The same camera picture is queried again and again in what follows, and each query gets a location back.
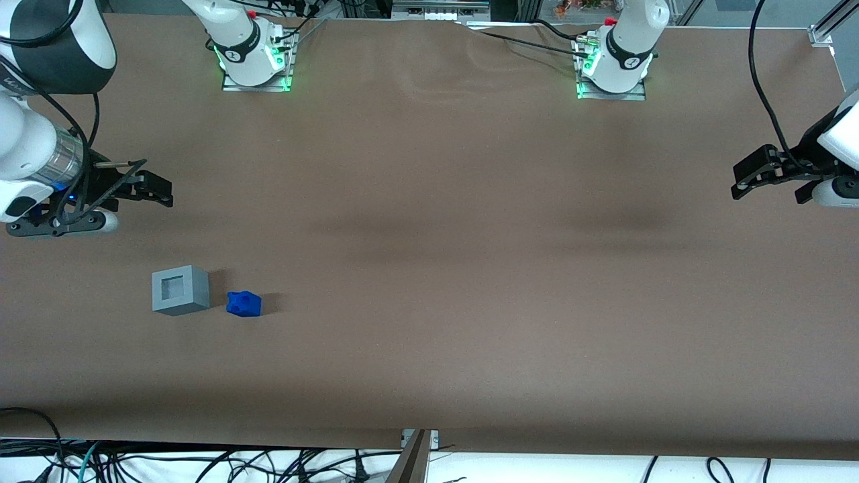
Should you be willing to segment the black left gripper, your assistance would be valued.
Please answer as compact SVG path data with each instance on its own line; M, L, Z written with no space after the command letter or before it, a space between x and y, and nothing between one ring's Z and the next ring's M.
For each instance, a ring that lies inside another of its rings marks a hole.
M782 175L789 180L807 181L798 190L799 204L815 201L819 205L843 205L837 179L844 173L844 163L819 141L834 125L833 120L819 120L805 131L794 148L765 144L737 162L733 167L736 183L731 186L733 201L739 201L754 189L777 184L779 176L775 172L782 168Z

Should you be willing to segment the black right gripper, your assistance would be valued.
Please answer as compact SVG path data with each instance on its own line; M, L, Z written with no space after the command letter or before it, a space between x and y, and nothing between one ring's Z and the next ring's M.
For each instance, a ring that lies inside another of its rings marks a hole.
M174 206L172 183L157 174L138 172L145 161L129 163L129 170L94 168L79 190L79 208L118 212L120 201L151 201Z

